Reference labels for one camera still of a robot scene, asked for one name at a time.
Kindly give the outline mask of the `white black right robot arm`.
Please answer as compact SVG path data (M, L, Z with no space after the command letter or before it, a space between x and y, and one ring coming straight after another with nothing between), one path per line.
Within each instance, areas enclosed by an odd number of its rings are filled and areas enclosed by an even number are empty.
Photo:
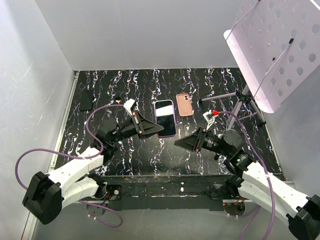
M315 240L320 235L320 197L308 196L264 170L261 163L243 150L242 136L227 130L217 136L200 127L175 146L190 152L202 149L224 156L232 176L226 181L227 195L248 199L282 220L298 240Z

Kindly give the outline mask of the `phone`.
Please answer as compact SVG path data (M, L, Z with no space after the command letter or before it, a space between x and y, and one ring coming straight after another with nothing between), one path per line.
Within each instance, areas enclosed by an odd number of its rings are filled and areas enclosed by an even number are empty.
M172 100L158 100L154 103L156 123L163 127L157 133L159 138L168 138L176 135L175 109Z

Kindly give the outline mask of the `black smartphone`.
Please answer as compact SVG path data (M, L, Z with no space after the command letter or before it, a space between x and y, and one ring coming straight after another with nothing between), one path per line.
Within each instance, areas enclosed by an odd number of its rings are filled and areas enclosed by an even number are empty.
M81 92L80 111L90 111L93 107L94 91L93 89L84 89Z

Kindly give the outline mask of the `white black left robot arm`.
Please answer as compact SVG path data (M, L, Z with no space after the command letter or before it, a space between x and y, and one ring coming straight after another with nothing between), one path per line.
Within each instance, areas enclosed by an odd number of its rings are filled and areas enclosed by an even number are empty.
M92 170L110 160L119 149L118 143L137 135L149 138L164 127L145 119L138 111L121 124L111 117L102 121L96 140L79 156L51 172L32 176L22 204L42 224L51 223L70 204L84 198L101 200L108 183Z

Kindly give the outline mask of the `pink phone case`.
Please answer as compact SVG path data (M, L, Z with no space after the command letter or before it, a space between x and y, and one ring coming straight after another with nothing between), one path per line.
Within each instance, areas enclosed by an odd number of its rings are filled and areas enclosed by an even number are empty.
M189 117L193 115L191 99L187 93L176 95L178 112L181 117Z

